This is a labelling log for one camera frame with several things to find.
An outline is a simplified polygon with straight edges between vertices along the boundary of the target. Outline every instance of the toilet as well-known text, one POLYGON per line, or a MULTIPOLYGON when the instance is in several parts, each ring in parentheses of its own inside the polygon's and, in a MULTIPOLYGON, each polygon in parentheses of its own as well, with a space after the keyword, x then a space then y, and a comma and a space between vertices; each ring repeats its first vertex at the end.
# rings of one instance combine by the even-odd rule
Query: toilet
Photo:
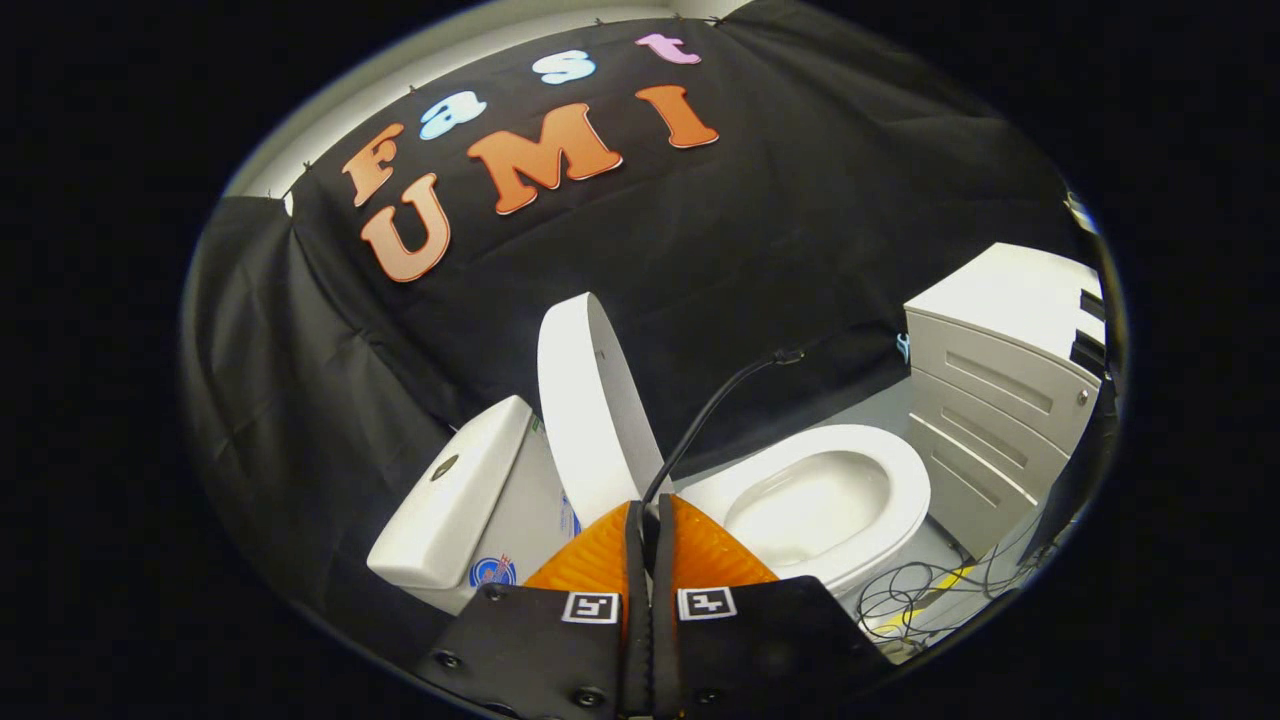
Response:
POLYGON ((545 428, 527 402, 511 396, 445 443, 383 527, 365 564, 457 615, 477 587, 521 584, 581 530, 545 428))
MULTIPOLYGON (((582 527, 640 500, 663 457, 594 295, 566 300, 544 316, 538 389, 559 482, 582 527)), ((659 493, 671 491, 664 478, 659 493)), ((815 577, 838 598, 891 565, 919 529, 929 478, 905 439, 867 425, 827 425, 676 495, 780 578, 815 577)))

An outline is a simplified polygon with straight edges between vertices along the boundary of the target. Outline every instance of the white wall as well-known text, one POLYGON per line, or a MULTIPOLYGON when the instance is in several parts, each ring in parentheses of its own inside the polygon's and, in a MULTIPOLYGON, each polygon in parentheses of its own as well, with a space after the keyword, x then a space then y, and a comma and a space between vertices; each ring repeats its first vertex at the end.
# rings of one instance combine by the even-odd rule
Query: white wall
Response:
POLYGON ((495 0, 413 35, 296 110, 246 160, 227 195, 280 197, 312 161, 408 91, 481 58, 557 32, 643 18, 723 18, 748 0, 495 0))

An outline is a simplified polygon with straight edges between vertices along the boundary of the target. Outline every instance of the orange letter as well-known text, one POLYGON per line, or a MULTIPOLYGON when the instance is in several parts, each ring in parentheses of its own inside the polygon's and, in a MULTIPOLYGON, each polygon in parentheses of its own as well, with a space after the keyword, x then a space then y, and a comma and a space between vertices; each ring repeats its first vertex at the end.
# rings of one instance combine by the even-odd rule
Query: orange letter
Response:
POLYGON ((681 150, 696 147, 719 140, 719 133, 703 124, 694 109, 685 101, 685 88, 678 85, 659 85, 636 92, 640 100, 648 100, 671 129, 671 142, 681 150))
POLYGON ((426 225, 426 242, 421 249, 413 252, 404 249, 396 225, 392 224, 396 208, 383 208, 365 223, 365 229, 360 231, 361 240, 374 246, 374 255, 378 256, 383 272, 396 282, 407 283, 425 275, 440 261, 449 246, 449 219, 444 217, 444 209, 435 199, 435 191, 431 190, 434 184, 435 173, 426 173, 413 181, 401 196, 401 200, 413 205, 417 217, 426 225))
POLYGON ((586 179, 622 164, 622 155, 604 146, 586 120, 582 102, 556 108, 543 118, 543 137, 530 142, 518 135, 498 131, 467 150, 489 168, 498 188, 498 214, 509 215, 538 199, 538 191, 522 182, 516 170, 547 190, 559 187, 561 155, 568 158, 570 179, 586 179))
POLYGON ((369 196, 392 177, 392 169, 384 168, 383 163, 390 163, 396 156, 396 143, 390 138, 402 132, 404 126, 399 123, 387 126, 387 129, 378 133, 372 142, 342 167, 342 172, 351 176, 351 182, 356 183, 356 208, 364 205, 369 196))

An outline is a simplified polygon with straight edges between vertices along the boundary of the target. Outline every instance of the cabinet drawer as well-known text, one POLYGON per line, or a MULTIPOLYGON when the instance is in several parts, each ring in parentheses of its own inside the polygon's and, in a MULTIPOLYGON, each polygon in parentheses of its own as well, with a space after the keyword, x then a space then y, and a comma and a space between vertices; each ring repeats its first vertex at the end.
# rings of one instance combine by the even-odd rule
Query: cabinet drawer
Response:
POLYGON ((911 410, 925 423, 982 457, 1036 500, 1066 465, 1068 456, 1044 436, 979 400, 915 368, 911 410))
POLYGON ((1097 400, 1097 378, 937 318, 908 313, 906 320, 911 368, 1004 410, 1062 452, 1075 450, 1097 400))
POLYGON ((915 414, 906 439, 929 471, 929 515, 974 557, 980 559, 1036 507, 998 470, 915 414))

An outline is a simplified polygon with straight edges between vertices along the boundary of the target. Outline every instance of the pink letter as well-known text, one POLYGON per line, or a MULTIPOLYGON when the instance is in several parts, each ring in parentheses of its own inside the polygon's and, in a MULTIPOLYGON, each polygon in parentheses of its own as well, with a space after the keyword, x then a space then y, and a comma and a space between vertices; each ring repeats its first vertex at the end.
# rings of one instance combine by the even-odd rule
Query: pink letter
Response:
POLYGON ((703 59, 698 55, 690 55, 687 53, 681 53, 676 46, 684 45, 685 41, 678 37, 663 37, 657 32, 653 35, 646 35, 636 41, 636 45, 648 45, 659 58, 667 60, 668 63, 676 63, 678 65, 692 65, 694 63, 700 63, 703 59))

